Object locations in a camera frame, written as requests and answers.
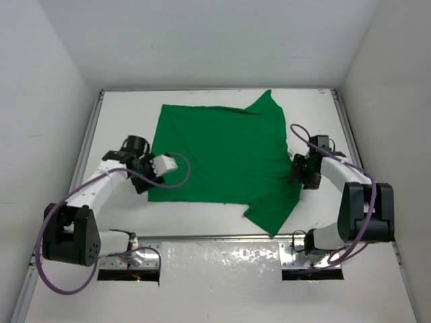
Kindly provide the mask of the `green t-shirt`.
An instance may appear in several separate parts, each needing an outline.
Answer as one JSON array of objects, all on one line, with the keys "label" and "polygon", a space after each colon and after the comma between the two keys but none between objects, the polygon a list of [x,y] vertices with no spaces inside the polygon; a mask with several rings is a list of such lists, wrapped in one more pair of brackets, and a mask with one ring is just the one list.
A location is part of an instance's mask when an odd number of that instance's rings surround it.
[{"label": "green t-shirt", "polygon": [[165,183],[185,184],[151,189],[151,202],[246,205],[244,216],[272,236],[299,203],[284,111],[269,90],[245,109],[163,105],[152,152],[174,152],[178,170]]}]

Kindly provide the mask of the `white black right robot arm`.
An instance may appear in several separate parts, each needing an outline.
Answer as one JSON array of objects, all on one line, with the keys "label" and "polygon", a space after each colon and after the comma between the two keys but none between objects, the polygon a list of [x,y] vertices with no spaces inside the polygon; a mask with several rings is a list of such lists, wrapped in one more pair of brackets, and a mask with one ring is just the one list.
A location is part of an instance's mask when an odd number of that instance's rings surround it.
[{"label": "white black right robot arm", "polygon": [[304,237],[305,255],[340,251],[359,243],[395,241],[394,190],[390,184],[373,184],[369,176],[350,166],[347,157],[330,147],[330,138],[316,135],[306,155],[294,155],[288,177],[290,184],[305,190],[320,187],[326,178],[341,193],[337,221],[322,228],[310,229]]}]

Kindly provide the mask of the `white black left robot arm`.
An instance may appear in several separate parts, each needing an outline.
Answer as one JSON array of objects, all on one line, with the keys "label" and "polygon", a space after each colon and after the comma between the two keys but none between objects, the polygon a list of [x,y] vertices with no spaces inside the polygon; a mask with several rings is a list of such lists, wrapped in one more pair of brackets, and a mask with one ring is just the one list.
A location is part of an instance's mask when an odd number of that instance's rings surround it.
[{"label": "white black left robot arm", "polygon": [[114,190],[130,181],[137,194],[157,184],[177,169],[169,155],[154,155],[142,137],[128,136],[121,148],[102,158],[87,185],[63,201],[50,204],[44,213],[47,226],[42,237],[42,255],[47,260],[93,265],[99,257],[122,254],[131,249],[132,235],[127,231],[100,231],[97,218]]}]

